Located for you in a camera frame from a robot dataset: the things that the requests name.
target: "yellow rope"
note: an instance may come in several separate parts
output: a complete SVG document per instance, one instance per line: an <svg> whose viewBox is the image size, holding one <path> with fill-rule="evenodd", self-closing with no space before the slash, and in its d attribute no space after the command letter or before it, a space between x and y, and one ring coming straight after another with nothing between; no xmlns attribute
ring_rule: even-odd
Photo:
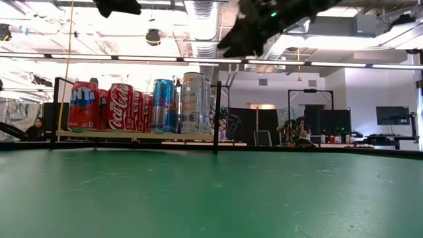
<svg viewBox="0 0 423 238"><path fill-rule="evenodd" d="M73 1L72 0L72 4L71 4L71 21L70 21L70 27L69 27L69 42L68 42L68 46L67 46L67 61L66 61L66 73L65 73L65 80L67 80L67 72L69 70L69 61L71 59L71 41L72 41L72 24L73 24ZM61 115L63 113L63 101L65 100L65 93L66 93L66 81L64 82L64 86L63 86L63 92L61 94L61 102L60 102L60 112L59 112L59 127L58 127L58 131L60 132L61 130Z"/></svg>

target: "ceiling light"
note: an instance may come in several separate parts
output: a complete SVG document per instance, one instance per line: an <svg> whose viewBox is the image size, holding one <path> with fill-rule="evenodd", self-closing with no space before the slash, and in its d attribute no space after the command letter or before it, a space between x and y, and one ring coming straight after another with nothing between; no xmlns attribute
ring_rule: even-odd
<svg viewBox="0 0 423 238"><path fill-rule="evenodd" d="M391 65L391 64L374 64L374 69L409 69L409 70L423 70L423 65Z"/></svg>
<svg viewBox="0 0 423 238"><path fill-rule="evenodd" d="M251 64L262 64L262 65L304 65L305 62L301 61L284 61L284 60L257 60L257 59L251 59L249 60L249 63Z"/></svg>
<svg viewBox="0 0 423 238"><path fill-rule="evenodd" d="M365 63L331 63L331 62L311 62L313 66L327 67L365 67Z"/></svg>
<svg viewBox="0 0 423 238"><path fill-rule="evenodd" d="M67 59L67 54L54 54L52 55L53 58L59 58L59 59ZM85 55L70 55L69 58L75 59L75 60L111 60L112 58L110 56L85 56Z"/></svg>
<svg viewBox="0 0 423 238"><path fill-rule="evenodd" d="M0 53L0 57L44 58L44 54Z"/></svg>
<svg viewBox="0 0 423 238"><path fill-rule="evenodd" d="M176 61L176 58L175 57L119 56L119 60Z"/></svg>
<svg viewBox="0 0 423 238"><path fill-rule="evenodd" d="M201 63L241 63L241 59L184 58L185 62Z"/></svg>

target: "black panel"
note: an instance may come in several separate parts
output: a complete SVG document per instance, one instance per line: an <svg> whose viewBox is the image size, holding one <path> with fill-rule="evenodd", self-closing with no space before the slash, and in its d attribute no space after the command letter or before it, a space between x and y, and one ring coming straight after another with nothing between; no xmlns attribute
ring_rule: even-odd
<svg viewBox="0 0 423 238"><path fill-rule="evenodd" d="M410 125L407 106L376 106L378 125Z"/></svg>

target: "red soda can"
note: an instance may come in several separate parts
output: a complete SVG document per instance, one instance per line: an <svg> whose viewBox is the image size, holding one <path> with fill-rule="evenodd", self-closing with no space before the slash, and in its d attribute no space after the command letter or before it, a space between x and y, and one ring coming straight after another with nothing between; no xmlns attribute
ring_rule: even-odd
<svg viewBox="0 0 423 238"><path fill-rule="evenodd" d="M142 131L143 125L143 93L134 91L134 98L132 100L132 108L134 109L134 130Z"/></svg>
<svg viewBox="0 0 423 238"><path fill-rule="evenodd" d="M153 96L144 95L143 97L143 122L141 131L151 132L151 117L153 115Z"/></svg>
<svg viewBox="0 0 423 238"><path fill-rule="evenodd" d="M98 129L105 130L107 128L107 94L108 91L100 89L100 109L98 111Z"/></svg>
<svg viewBox="0 0 423 238"><path fill-rule="evenodd" d="M114 83L108 90L108 125L112 130L133 130L132 96L134 88L124 83Z"/></svg>
<svg viewBox="0 0 423 238"><path fill-rule="evenodd" d="M71 90L67 127L73 131L97 129L100 90L90 82L75 82Z"/></svg>

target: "person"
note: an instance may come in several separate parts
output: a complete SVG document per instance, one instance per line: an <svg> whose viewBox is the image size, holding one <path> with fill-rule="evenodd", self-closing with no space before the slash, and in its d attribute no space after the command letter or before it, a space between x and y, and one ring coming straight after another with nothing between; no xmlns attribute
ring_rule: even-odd
<svg viewBox="0 0 423 238"><path fill-rule="evenodd" d="M29 127L25 133L28 135L27 141L46 141L46 123L43 118L35 119L34 125Z"/></svg>

